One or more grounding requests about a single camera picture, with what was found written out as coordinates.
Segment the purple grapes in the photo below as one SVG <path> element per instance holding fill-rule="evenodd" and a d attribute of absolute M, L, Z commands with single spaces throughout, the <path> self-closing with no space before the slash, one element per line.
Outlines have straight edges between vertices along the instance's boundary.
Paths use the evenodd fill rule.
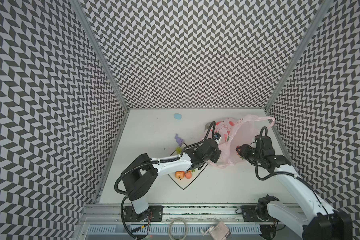
<path fill-rule="evenodd" d="M 179 145 L 179 147 L 184 143 L 184 140 L 181 139 L 181 137 L 178 137 L 178 135 L 176 134 L 175 136 L 176 142 Z"/>

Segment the black and white patterned wall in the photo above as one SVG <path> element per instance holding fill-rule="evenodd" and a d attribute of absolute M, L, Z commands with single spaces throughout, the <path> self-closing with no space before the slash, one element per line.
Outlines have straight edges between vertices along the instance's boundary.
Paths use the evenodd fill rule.
<path fill-rule="evenodd" d="M 321 0 L 80 0 L 130 108 L 262 107 Z"/>
<path fill-rule="evenodd" d="M 122 117 L 67 0 L 0 0 L 0 239 L 69 237 Z"/>
<path fill-rule="evenodd" d="M 302 176 L 360 239 L 360 1 L 334 1 L 271 114 Z"/>

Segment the table surface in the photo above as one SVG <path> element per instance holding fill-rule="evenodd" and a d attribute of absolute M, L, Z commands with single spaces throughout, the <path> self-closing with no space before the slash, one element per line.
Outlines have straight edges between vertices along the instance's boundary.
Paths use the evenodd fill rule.
<path fill-rule="evenodd" d="M 173 117 L 180 113 L 182 118 Z M 150 157 L 165 157 L 178 146 L 177 133 L 186 144 L 200 141 L 204 126 L 211 121 L 227 117 L 239 119 L 247 114 L 265 116 L 263 109 L 136 109 L 131 110 L 112 162 L 109 175 L 99 200 L 100 204 L 121 203 L 124 195 L 114 190 L 120 173 L 140 154 Z M 268 121 L 255 122 L 260 129 Z M 271 137 L 275 153 L 282 154 L 272 130 Z M 259 168 L 259 175 L 268 175 Z M 209 164 L 197 179 L 185 190 L 178 187 L 167 175 L 157 178 L 147 193 L 149 203 L 257 203 L 267 194 L 279 198 L 283 203 L 296 203 L 284 186 L 274 177 L 260 181 L 254 166 L 243 161 L 235 166 L 220 169 Z"/>

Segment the light blue object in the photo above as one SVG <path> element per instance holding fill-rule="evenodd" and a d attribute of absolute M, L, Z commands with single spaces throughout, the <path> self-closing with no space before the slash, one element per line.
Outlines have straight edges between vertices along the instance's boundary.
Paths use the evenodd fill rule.
<path fill-rule="evenodd" d="M 173 117 L 180 120 L 181 119 L 181 114 L 180 113 L 175 113 L 173 115 Z"/>

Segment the pink plastic bag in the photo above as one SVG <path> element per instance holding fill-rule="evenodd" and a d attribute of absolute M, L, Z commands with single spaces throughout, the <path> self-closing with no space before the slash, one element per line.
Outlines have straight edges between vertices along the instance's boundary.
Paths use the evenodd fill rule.
<path fill-rule="evenodd" d="M 219 143 L 221 155 L 217 163 L 212 161 L 208 162 L 222 169 L 227 166 L 233 166 L 238 162 L 243 162 L 244 160 L 236 153 L 236 147 L 254 142 L 254 137 L 260 133 L 260 130 L 254 126 L 254 122 L 268 119 L 272 120 L 272 123 L 268 126 L 268 128 L 271 128 L 274 125 L 275 118 L 258 117 L 256 115 L 246 115 L 239 120 L 226 118 L 216 122 L 215 132 L 220 133 L 222 137 Z"/>

